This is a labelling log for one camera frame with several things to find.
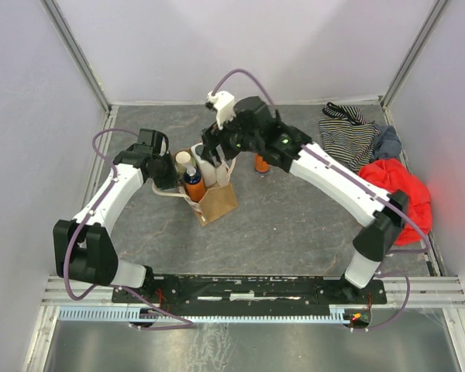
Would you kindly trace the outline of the striped dark garment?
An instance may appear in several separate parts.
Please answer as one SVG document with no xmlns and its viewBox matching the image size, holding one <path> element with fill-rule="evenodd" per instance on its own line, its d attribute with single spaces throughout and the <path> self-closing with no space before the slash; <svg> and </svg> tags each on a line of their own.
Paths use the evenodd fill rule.
<svg viewBox="0 0 465 372">
<path fill-rule="evenodd" d="M 346 120 L 353 126 L 364 126 L 367 120 L 356 106 L 336 105 L 328 102 L 322 109 L 322 113 L 329 118 Z"/>
</svg>

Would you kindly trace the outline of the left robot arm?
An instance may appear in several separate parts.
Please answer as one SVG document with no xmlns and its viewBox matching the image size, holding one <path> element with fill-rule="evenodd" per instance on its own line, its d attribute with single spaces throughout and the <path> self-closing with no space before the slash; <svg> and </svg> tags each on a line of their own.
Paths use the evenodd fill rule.
<svg viewBox="0 0 465 372">
<path fill-rule="evenodd" d="M 103 287 L 143 288 L 153 279 L 148 266 L 124 261 L 112 242 L 112 230 L 131 197 L 147 182 L 160 189 L 177 185 L 177 171 L 166 134 L 141 129 L 136 142 L 109 158 L 95 151 L 110 166 L 108 177 L 94 197 L 72 219 L 57 221 L 53 245 L 57 275 L 76 301 L 72 281 Z"/>
</svg>

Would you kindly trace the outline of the white bottle black cap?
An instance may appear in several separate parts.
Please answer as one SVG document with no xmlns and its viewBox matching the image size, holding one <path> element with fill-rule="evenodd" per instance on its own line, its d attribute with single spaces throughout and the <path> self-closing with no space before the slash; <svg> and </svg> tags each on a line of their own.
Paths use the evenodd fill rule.
<svg viewBox="0 0 465 372">
<path fill-rule="evenodd" d="M 191 155 L 201 172 L 205 186 L 210 188 L 216 183 L 216 172 L 214 166 L 202 157 L 203 148 L 203 143 L 196 143 L 191 147 Z"/>
</svg>

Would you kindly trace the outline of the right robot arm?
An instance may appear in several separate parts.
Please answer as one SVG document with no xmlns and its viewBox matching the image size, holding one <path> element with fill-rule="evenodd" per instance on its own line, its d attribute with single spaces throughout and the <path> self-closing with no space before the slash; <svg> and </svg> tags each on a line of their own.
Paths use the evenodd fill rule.
<svg viewBox="0 0 465 372">
<path fill-rule="evenodd" d="M 206 107 L 215 122 L 203 130 L 202 158 L 217 167 L 242 152 L 255 153 L 272 167 L 317 187 L 361 225 L 355 252 L 343 278 L 365 288 L 406 224 L 408 196 L 366 182 L 332 159 L 310 136 L 285 124 L 258 96 L 240 101 L 227 91 L 208 93 Z"/>
</svg>

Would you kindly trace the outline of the canvas tote bag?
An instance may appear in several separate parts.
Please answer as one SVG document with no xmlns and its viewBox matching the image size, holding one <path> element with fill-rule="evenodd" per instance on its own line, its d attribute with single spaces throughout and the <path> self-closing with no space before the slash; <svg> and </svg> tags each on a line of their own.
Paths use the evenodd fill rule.
<svg viewBox="0 0 465 372">
<path fill-rule="evenodd" d="M 191 148 L 180 151 L 187 151 L 191 154 Z M 192 161 L 193 167 L 199 170 L 193 157 Z M 175 191 L 160 190 L 155 185 L 152 186 L 152 189 L 153 192 L 159 196 L 181 198 L 185 200 L 200 223 L 206 226 L 210 222 L 214 222 L 216 219 L 223 217 L 238 206 L 236 193 L 231 183 L 231 176 L 235 165 L 236 162 L 233 160 L 230 164 L 223 161 L 219 166 L 214 167 L 216 172 L 216 183 L 210 188 L 205 187 L 205 196 L 200 202 L 194 202 L 189 198 L 184 184 L 184 173 L 180 174 L 178 171 L 177 187 Z"/>
</svg>

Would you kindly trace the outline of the striped shirt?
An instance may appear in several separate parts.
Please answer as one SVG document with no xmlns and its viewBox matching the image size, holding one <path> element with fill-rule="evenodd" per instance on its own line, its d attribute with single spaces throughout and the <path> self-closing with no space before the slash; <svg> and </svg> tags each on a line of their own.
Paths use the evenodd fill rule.
<svg viewBox="0 0 465 372">
<path fill-rule="evenodd" d="M 353 173 L 370 163 L 380 132 L 371 124 L 354 126 L 342 119 L 323 119 L 319 132 L 324 151 Z"/>
</svg>

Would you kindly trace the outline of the blue-grey cloth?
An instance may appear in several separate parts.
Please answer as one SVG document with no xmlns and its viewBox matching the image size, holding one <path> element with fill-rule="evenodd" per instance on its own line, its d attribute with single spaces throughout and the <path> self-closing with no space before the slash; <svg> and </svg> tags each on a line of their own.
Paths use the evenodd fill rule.
<svg viewBox="0 0 465 372">
<path fill-rule="evenodd" d="M 402 151 L 401 140 L 393 126 L 374 124 L 378 135 L 373 140 L 370 161 L 398 159 Z"/>
</svg>

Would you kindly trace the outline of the dark blue small bottle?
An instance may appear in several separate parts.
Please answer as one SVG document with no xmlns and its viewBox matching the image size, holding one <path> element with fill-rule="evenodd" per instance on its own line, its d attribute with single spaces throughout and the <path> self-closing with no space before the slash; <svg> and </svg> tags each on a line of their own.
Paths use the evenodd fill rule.
<svg viewBox="0 0 465 372">
<path fill-rule="evenodd" d="M 184 184 L 189 198 L 193 202 L 200 202 L 205 196 L 205 183 L 200 171 L 190 166 L 184 173 Z"/>
</svg>

